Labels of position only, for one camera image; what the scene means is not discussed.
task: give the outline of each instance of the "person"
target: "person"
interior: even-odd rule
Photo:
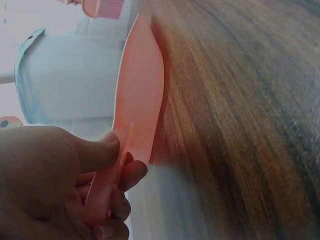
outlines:
[[[113,165],[119,139],[112,131],[86,141],[48,126],[0,131],[1,240],[127,240],[131,211],[124,192],[146,174],[140,161],[126,162],[111,194],[111,219],[93,228],[82,212],[95,171]]]

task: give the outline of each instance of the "finger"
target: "finger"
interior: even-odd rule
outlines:
[[[142,161],[133,161],[124,166],[121,172],[119,190],[126,192],[134,187],[148,172]]]
[[[94,228],[94,236],[97,240],[128,240],[129,229],[120,220],[111,220],[106,224]]]
[[[81,173],[90,173],[110,167],[117,160],[120,142],[113,131],[107,132],[102,140],[86,141],[73,136],[81,164]]]
[[[131,206],[123,191],[113,189],[110,199],[110,210],[117,219],[123,222],[129,217]]]
[[[82,185],[86,185],[88,183],[92,182],[92,179],[94,178],[95,173],[94,172],[88,172],[88,173],[82,173],[78,177],[75,186],[80,187]]]

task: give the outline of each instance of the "orange object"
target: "orange object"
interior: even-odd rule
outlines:
[[[22,127],[22,121],[15,116],[3,116],[0,117],[0,130],[2,129],[13,129]]]
[[[124,46],[116,89],[112,129],[120,140],[120,154],[112,167],[94,175],[83,215],[91,227],[108,219],[111,192],[119,184],[127,155],[145,164],[151,156],[164,93],[164,64],[147,19],[139,14]]]

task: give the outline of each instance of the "pink plastic comb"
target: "pink plastic comb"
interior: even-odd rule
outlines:
[[[92,18],[119,19],[124,0],[83,0],[83,12]]]

